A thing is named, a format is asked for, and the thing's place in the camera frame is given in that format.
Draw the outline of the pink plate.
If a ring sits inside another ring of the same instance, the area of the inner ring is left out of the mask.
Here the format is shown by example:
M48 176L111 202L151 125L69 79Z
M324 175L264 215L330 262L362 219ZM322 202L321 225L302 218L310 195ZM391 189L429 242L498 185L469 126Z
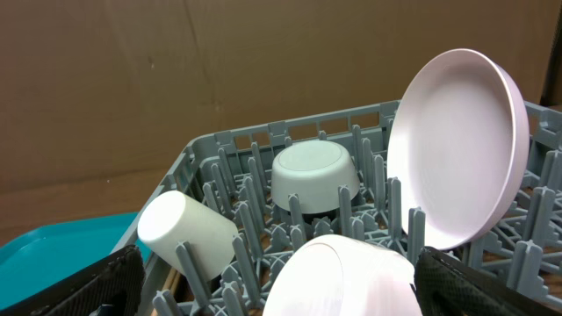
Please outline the pink plate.
M478 239L514 202L529 150L528 114L508 72L476 50L439 54L407 87L389 137L402 228L419 207L426 245L449 250Z

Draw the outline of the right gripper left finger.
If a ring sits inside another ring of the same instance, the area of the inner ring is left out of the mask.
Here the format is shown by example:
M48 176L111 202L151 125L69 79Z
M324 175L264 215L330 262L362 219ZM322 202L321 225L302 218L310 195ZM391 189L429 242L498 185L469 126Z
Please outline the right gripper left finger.
M2 315L135 315L145 270L134 245L106 256L60 282L4 308Z

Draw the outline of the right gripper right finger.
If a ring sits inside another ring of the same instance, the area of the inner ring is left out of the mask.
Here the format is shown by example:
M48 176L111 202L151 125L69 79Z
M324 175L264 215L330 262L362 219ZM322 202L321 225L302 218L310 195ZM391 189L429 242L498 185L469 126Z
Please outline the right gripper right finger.
M423 316L561 316L432 247L420 252L414 286Z

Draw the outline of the cream cup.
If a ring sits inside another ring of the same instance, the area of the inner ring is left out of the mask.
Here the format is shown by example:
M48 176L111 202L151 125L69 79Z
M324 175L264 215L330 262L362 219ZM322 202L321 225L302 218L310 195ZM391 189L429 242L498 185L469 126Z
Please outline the cream cup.
M232 240L236 224L178 190L152 200L137 224L139 239L171 267L183 272L176 253L189 242L191 252L206 281L219 276L234 259Z

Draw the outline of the pink bowl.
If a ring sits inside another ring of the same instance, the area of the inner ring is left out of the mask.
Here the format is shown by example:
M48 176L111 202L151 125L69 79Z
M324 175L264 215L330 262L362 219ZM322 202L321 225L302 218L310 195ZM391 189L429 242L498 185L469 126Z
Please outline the pink bowl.
M341 235L308 241L277 276L265 315L420 315L414 265L403 255Z

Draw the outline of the grey bowl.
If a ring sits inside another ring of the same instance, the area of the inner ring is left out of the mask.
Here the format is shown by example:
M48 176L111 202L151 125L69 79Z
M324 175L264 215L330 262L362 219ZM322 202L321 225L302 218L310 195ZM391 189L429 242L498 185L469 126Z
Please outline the grey bowl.
M304 214L332 211L339 207L341 186L347 186L355 197L360 181L349 151L336 142L294 143L273 160L271 197L276 206L287 211L291 194L299 197Z

